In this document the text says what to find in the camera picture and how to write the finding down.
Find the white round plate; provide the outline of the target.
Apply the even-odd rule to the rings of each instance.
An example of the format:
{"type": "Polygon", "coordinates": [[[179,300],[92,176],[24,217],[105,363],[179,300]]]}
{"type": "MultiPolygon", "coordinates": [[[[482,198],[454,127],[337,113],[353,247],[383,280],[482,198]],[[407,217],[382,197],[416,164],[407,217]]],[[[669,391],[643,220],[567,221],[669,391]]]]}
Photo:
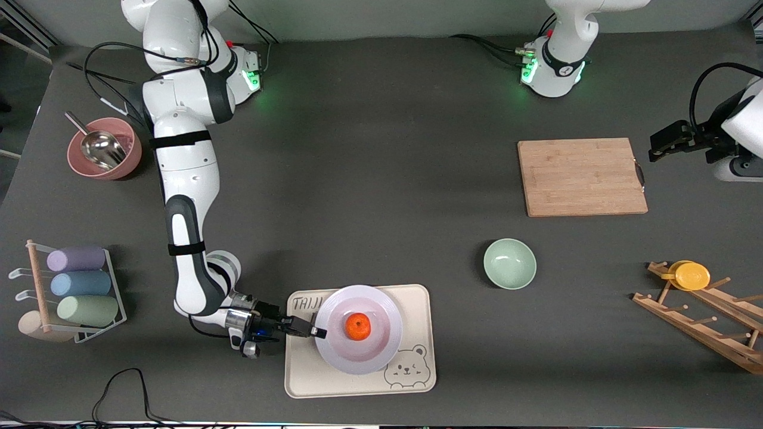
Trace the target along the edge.
{"type": "Polygon", "coordinates": [[[341,288],[317,312],[317,328],[326,329],[325,339],[316,338],[317,350],[333,368],[351,375],[383,369],[401,344],[402,316],[397,304],[384,291],[367,285],[341,288]],[[345,334],[345,320],[355,312],[371,321],[371,335],[354,341],[345,334]]]}

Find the green bowl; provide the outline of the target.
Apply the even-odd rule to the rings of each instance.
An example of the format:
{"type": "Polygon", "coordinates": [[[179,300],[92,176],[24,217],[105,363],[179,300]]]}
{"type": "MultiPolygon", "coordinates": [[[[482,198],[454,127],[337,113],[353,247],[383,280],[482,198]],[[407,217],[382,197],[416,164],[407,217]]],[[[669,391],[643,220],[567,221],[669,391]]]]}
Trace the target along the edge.
{"type": "Polygon", "coordinates": [[[488,279],[503,290],[520,290],[536,277],[536,256],[522,241],[499,239],[488,245],[483,256],[488,279]]]}

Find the wooden cutting board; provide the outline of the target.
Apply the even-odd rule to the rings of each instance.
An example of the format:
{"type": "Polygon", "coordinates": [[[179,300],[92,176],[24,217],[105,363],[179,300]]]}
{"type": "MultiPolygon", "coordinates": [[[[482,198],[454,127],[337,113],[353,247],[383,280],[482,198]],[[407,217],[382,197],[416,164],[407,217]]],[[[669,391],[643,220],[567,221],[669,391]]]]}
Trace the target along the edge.
{"type": "Polygon", "coordinates": [[[642,215],[644,179],[628,138],[517,143],[529,217],[642,215]]]}

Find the metal scoop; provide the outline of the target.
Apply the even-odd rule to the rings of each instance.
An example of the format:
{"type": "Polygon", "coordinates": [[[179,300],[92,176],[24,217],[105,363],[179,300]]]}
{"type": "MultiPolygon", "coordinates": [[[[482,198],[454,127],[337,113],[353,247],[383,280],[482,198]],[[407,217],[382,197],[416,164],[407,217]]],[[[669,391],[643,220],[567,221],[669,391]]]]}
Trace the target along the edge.
{"type": "Polygon", "coordinates": [[[83,133],[80,152],[93,164],[105,171],[119,166],[126,158],[126,151],[116,136],[104,131],[91,129],[76,117],[71,111],[64,115],[83,133]]]}

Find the cream bear print tray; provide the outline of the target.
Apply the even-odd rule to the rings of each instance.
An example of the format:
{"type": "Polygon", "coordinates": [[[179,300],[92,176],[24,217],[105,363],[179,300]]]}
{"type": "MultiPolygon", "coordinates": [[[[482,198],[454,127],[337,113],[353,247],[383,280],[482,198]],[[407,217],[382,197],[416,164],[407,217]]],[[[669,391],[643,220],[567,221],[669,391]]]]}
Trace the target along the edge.
{"type": "MultiPolygon", "coordinates": [[[[317,350],[316,337],[289,336],[286,339],[284,364],[284,389],[289,396],[313,399],[425,393],[435,386],[436,364],[428,290],[420,284],[371,287],[384,291],[397,304],[402,316],[401,344],[390,363],[379,371],[365,375],[343,373],[322,358],[317,350]]],[[[316,326],[315,318],[321,305],[338,290],[292,293],[288,299],[288,315],[300,317],[316,326]]]]}

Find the yellow cup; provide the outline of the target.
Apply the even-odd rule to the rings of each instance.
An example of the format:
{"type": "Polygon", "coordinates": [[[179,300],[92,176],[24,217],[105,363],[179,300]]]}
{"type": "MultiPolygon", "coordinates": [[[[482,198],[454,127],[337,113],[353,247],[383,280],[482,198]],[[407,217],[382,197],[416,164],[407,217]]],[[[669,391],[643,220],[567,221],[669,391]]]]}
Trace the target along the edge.
{"type": "Polygon", "coordinates": [[[673,263],[666,272],[661,272],[659,276],[682,291],[703,290],[711,282],[708,269],[700,263],[689,260],[673,263]]]}

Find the beige cup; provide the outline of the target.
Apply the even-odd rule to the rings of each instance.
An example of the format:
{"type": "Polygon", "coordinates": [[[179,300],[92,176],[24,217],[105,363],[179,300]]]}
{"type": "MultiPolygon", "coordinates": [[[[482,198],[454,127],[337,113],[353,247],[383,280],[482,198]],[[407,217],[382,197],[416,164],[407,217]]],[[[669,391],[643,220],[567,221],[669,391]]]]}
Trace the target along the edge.
{"type": "Polygon", "coordinates": [[[41,314],[38,310],[30,310],[26,314],[22,315],[17,323],[19,331],[38,340],[46,340],[54,343],[63,343],[74,339],[77,335],[76,332],[71,331],[56,331],[52,329],[49,333],[45,333],[42,328],[41,314]]]}

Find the orange fruit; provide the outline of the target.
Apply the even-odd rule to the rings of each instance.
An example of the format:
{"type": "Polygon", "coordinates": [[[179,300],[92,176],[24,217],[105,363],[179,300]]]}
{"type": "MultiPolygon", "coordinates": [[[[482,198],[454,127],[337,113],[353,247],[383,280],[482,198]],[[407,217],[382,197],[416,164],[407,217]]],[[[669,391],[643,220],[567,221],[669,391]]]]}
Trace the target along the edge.
{"type": "Polygon", "coordinates": [[[373,331],[370,318],[363,313],[355,312],[345,320],[345,334],[354,341],[363,341],[370,337],[373,331]]]}

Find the wooden rack rod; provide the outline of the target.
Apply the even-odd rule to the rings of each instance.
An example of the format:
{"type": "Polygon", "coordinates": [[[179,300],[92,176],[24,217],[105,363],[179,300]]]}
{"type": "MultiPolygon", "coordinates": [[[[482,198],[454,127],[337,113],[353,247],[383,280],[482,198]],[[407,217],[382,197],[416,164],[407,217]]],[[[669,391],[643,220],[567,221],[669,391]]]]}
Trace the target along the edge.
{"type": "Polygon", "coordinates": [[[44,334],[48,334],[52,331],[52,328],[50,326],[48,304],[45,299],[44,283],[42,280],[42,271],[40,267],[38,251],[36,250],[36,243],[29,239],[26,241],[26,247],[28,250],[33,282],[35,283],[36,301],[38,302],[38,312],[40,313],[41,328],[44,334]]]}

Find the purple cup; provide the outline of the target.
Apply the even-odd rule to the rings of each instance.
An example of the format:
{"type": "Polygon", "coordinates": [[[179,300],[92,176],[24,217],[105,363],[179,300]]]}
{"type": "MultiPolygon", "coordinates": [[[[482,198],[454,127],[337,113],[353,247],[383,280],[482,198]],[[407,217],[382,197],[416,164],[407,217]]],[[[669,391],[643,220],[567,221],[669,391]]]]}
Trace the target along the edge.
{"type": "Polygon", "coordinates": [[[106,250],[98,246],[60,248],[46,258],[46,265],[53,272],[98,271],[105,263],[106,250]]]}

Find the wooden peg mug rack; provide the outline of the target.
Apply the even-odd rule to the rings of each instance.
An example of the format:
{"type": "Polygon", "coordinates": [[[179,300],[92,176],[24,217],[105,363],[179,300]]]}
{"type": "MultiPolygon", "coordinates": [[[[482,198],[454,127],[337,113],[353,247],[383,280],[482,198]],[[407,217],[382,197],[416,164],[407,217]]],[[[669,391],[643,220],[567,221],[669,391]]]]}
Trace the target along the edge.
{"type": "Polygon", "coordinates": [[[712,275],[703,290],[682,291],[659,276],[673,263],[646,263],[647,271],[662,280],[664,286],[656,297],[634,293],[632,301],[739,368],[763,377],[763,293],[734,296],[722,290],[731,281],[729,277],[713,280],[712,275]],[[692,296],[717,315],[696,319],[684,314],[686,304],[667,305],[666,298],[673,290],[692,296]]]}

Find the pink bowl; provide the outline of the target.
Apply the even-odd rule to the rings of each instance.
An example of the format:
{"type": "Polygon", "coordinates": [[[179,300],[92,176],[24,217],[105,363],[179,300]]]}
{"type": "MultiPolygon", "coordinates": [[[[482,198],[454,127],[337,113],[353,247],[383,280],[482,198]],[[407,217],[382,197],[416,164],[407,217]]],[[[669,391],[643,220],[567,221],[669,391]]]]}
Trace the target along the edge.
{"type": "Polygon", "coordinates": [[[101,181],[115,181],[130,175],[141,162],[142,144],[133,127],[125,120],[117,117],[104,117],[87,124],[88,129],[104,130],[116,136],[126,151],[125,160],[114,169],[106,171],[88,160],[81,152],[80,146],[84,139],[82,132],[77,132],[69,142],[66,150],[66,160],[72,171],[85,178],[101,181]]]}

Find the blue cup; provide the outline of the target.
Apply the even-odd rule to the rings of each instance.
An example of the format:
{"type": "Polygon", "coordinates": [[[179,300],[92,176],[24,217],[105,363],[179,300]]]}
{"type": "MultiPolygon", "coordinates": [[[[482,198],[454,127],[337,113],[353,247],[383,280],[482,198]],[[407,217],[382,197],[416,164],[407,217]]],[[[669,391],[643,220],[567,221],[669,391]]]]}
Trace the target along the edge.
{"type": "Polygon", "coordinates": [[[108,296],[111,275],[104,271],[61,272],[52,278],[50,290],[58,297],[108,296]]]}

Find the green cup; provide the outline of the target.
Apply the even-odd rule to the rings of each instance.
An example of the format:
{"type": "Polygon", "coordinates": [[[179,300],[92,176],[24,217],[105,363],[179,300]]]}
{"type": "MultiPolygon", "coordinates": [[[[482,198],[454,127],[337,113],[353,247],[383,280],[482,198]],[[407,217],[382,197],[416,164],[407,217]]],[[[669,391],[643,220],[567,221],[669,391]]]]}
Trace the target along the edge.
{"type": "Polygon", "coordinates": [[[57,306],[57,316],[65,321],[105,328],[117,318],[119,307],[112,296],[68,296],[57,306]]]}

